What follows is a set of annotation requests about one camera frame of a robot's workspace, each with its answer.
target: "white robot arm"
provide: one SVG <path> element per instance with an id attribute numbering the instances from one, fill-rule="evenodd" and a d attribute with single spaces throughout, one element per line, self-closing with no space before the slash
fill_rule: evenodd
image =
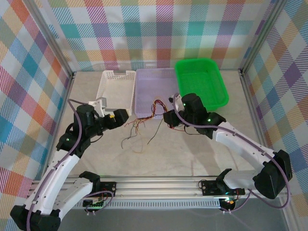
<path id="1" fill-rule="evenodd" d="M 178 115 L 175 110 L 164 113 L 164 121 L 170 127 L 176 127 L 183 122 L 179 119 L 180 117 L 194 125 L 208 125 L 209 128 L 197 128 L 197 131 L 234 150 L 254 168 L 249 171 L 226 169 L 217 177 L 216 181 L 207 182 L 204 180 L 201 184 L 203 195 L 225 195 L 233 193 L 234 189 L 240 189 L 244 194 L 244 189 L 257 189 L 267 198 L 276 198 L 285 186 L 285 181 L 273 162 L 260 150 L 279 163 L 288 180 L 292 178 L 290 158 L 286 152 L 280 150 L 276 153 L 240 133 L 220 115 L 208 113 L 200 98 L 193 93 L 185 95 L 183 98 L 177 96 L 173 100 L 175 100 Z M 89 147 L 90 139 L 97 135 L 103 135 L 103 131 L 107 129 L 123 125 L 128 119 L 128 114 L 124 109 L 114 111 L 114 115 L 104 115 L 106 105 L 103 100 L 90 102 L 90 104 L 84 104 L 77 108 L 82 124 L 82 138 L 77 148 L 60 165 L 58 164 L 77 142 L 80 128 L 77 125 L 76 117 L 74 117 L 74 123 L 68 126 L 65 134 L 60 138 L 53 160 L 38 187 L 24 205 L 13 207 L 11 216 L 21 230 L 26 230 L 27 216 L 30 212 L 31 218 L 28 224 L 30 224 L 31 230 L 56 231 L 62 218 L 79 200 L 90 193 L 101 191 L 100 176 L 84 172 L 69 189 L 59 195 L 69 172 Z M 93 106 L 96 105 L 100 106 L 102 116 L 99 116 L 94 110 Z"/>

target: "plaid backdrop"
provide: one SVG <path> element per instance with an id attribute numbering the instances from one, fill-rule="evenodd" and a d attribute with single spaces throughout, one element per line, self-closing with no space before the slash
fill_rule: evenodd
<path id="1" fill-rule="evenodd" d="M 262 17 L 259 10 L 269 0 L 36 3 L 68 60 L 75 60 L 72 69 L 93 71 L 171 67 L 180 59 L 202 57 L 214 59 L 222 69 L 237 69 L 254 21 Z"/>
<path id="2" fill-rule="evenodd" d="M 293 200 L 308 230 L 308 0 L 289 0 L 247 73 L 266 140 L 290 154 Z"/>
<path id="3" fill-rule="evenodd" d="M 259 34 L 260 34 L 260 32 L 262 31 L 263 26 L 265 25 L 265 22 L 267 21 L 267 19 L 268 19 L 269 15 L 270 15 L 271 11 L 273 10 L 274 5 L 275 5 L 276 2 L 277 2 L 277 0 L 271 0 L 271 1 L 270 1 L 269 6 L 268 6 L 268 8 L 266 9 L 266 12 L 265 12 L 265 14 L 264 14 L 263 17 L 262 17 L 262 20 L 261 20 L 261 22 L 260 22 L 260 24 L 259 24 L 257 30 L 255 31 L 255 34 L 254 34 L 254 36 L 253 36 L 253 39 L 251 40 L 251 42 L 250 42 L 250 44 L 249 44 L 249 47 L 248 47 L 248 49 L 246 50 L 246 53 L 245 53 L 245 55 L 244 55 L 244 58 L 242 59 L 242 62 L 241 62 L 241 64 L 240 64 L 240 69 L 243 68 L 243 65 L 245 64 L 245 62 L 246 62 L 246 60 L 247 60 L 247 57 L 248 57 L 248 55 L 250 54 L 251 49 L 254 47 L 254 45 L 255 45 L 255 43 L 256 43 L 258 37 L 259 37 Z"/>
<path id="4" fill-rule="evenodd" d="M 21 0 L 0 0 L 0 231 L 53 139 L 68 77 Z"/>

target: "white basket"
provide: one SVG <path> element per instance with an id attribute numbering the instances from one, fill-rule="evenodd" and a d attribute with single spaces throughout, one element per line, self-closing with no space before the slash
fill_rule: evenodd
<path id="1" fill-rule="evenodd" d="M 126 109 L 131 116 L 135 79 L 135 71 L 126 71 L 126 73 L 103 71 L 96 98 L 105 97 L 107 109 Z"/>

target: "tangled wires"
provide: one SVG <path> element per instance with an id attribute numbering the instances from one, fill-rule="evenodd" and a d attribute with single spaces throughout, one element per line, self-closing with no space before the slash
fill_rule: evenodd
<path id="1" fill-rule="evenodd" d="M 134 121 L 125 124 L 125 127 L 126 127 L 127 125 L 129 125 L 129 124 L 132 124 L 132 128 L 131 128 L 131 130 L 130 130 L 130 135 L 129 135 L 129 137 L 123 139 L 122 142 L 121 142 L 121 147 L 122 147 L 122 149 L 123 149 L 123 141 L 129 140 L 130 138 L 136 137 L 136 136 L 137 136 L 137 134 L 138 134 L 138 129 L 139 129 L 139 125 L 140 125 L 140 124 L 143 123 L 143 125 L 145 126 L 145 123 L 144 123 L 145 121 L 150 120 L 150 119 L 154 118 L 155 116 L 163 115 L 163 113 L 162 113 L 162 114 L 156 114 L 157 105 L 160 105 L 160 106 L 163 108 L 164 113 L 168 111 L 166 105 L 165 105 L 161 100 L 155 100 L 155 101 L 153 102 L 152 106 L 151 106 L 152 114 L 151 114 L 150 116 L 144 117 L 144 118 L 137 118 L 137 119 L 135 119 Z M 155 133 L 154 136 L 149 140 L 148 144 L 150 143 L 150 141 L 151 141 L 151 140 L 155 137 L 155 135 L 157 134 L 158 129 L 159 129 L 159 127 L 160 127 L 162 121 L 159 123 L 159 126 L 158 126 L 158 128 L 157 128 L 156 133 Z"/>

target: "green basket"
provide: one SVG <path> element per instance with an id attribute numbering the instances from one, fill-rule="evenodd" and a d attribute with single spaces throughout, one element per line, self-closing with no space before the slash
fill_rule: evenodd
<path id="1" fill-rule="evenodd" d="M 175 65 L 180 94 L 196 93 L 208 111 L 225 106 L 229 96 L 218 66 L 211 59 L 185 59 Z"/>

